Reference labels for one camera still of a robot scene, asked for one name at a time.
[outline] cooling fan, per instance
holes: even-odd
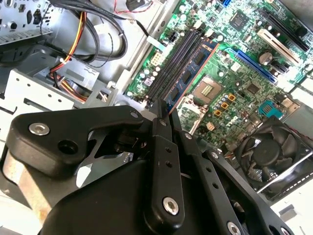
[[[248,182],[256,189],[267,185],[298,163],[290,172],[284,173],[282,179],[263,191],[267,198],[271,199],[292,186],[294,182],[301,181],[303,175],[313,172],[311,159],[299,162],[311,151],[296,133],[279,119],[271,116],[256,132],[242,141],[235,155]]]

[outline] red wire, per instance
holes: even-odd
[[[153,5],[153,1],[151,1],[150,4],[149,4],[149,6],[148,6],[146,9],[142,10],[142,11],[129,11],[129,10],[126,10],[126,11],[117,11],[117,10],[116,10],[116,5],[117,5],[117,0],[114,0],[114,13],[115,13],[115,14],[122,14],[122,13],[141,13],[141,12],[145,12],[145,11],[149,10],[150,7]]]

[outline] expansion slot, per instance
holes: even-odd
[[[280,41],[278,41],[270,32],[266,29],[260,29],[258,36],[267,42],[272,48],[274,48],[279,54],[285,57],[288,61],[296,66],[300,65],[300,59],[297,55],[294,55],[288,48],[286,48]]]
[[[200,45],[191,55],[191,59],[187,61],[186,65],[179,73],[176,83],[165,97],[169,113],[179,104],[179,101],[183,98],[190,85],[211,58],[218,45],[218,43],[208,38],[201,40]]]
[[[202,33],[194,30],[188,31],[177,46],[170,60],[156,77],[151,85],[147,96],[154,101],[157,98],[164,99],[178,79],[179,73],[187,64],[191,55],[200,44]]]
[[[247,63],[251,68],[253,68],[255,71],[257,71],[260,75],[267,78],[271,83],[276,83],[277,78],[272,75],[270,72],[259,66],[256,62],[254,62],[249,56],[247,56],[243,51],[239,49],[228,49],[231,53],[236,55],[239,59]]]
[[[299,37],[297,37],[290,29],[288,29],[277,17],[266,9],[261,11],[261,14],[266,18],[266,20],[278,31],[282,32],[286,37],[288,37],[298,48],[303,51],[308,51],[309,46],[303,42]]]

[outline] screw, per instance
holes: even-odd
[[[241,235],[241,232],[238,229],[237,225],[235,225],[233,222],[228,222],[227,228],[232,235]]]
[[[50,132],[49,127],[43,123],[33,123],[29,126],[28,129],[36,136],[45,136]]]
[[[141,143],[140,148],[144,148],[146,145],[147,145],[147,142],[143,142]]]
[[[190,140],[192,139],[192,137],[191,137],[191,135],[189,133],[185,133],[185,136],[186,136],[187,139],[190,139]]]
[[[212,155],[212,157],[215,158],[215,159],[219,158],[219,156],[218,156],[215,152],[212,152],[211,155]]]
[[[116,82],[112,82],[112,87],[116,88]]]
[[[290,235],[290,233],[285,228],[282,227],[281,229],[284,235]]]
[[[131,112],[131,115],[132,115],[134,118],[138,118],[138,114],[135,113],[135,112]]]
[[[162,124],[163,126],[167,126],[167,125],[166,125],[166,122],[163,121],[162,119],[160,119],[160,122],[161,122],[161,124]]]
[[[163,206],[164,206],[164,209],[167,212],[169,212],[169,214],[171,214],[171,215],[177,215],[178,214],[178,211],[179,211],[178,204],[173,198],[170,198],[170,197],[164,198],[163,199]]]

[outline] blue pcie slot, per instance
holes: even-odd
[[[247,56],[243,51],[239,49],[228,49],[231,53],[235,54],[240,58],[242,61],[250,65],[255,71],[257,71],[260,75],[267,78],[271,83],[277,83],[277,78],[272,75],[270,72],[266,71],[264,68],[259,66],[256,62],[254,62],[249,56]]]
[[[179,101],[183,98],[192,82],[213,55],[218,45],[218,43],[213,42],[208,38],[202,40],[192,55],[191,61],[184,67],[177,82],[164,99],[167,103],[167,110],[169,113],[171,113],[178,105]]]
[[[223,1],[223,6],[227,7],[230,4],[231,0]]]

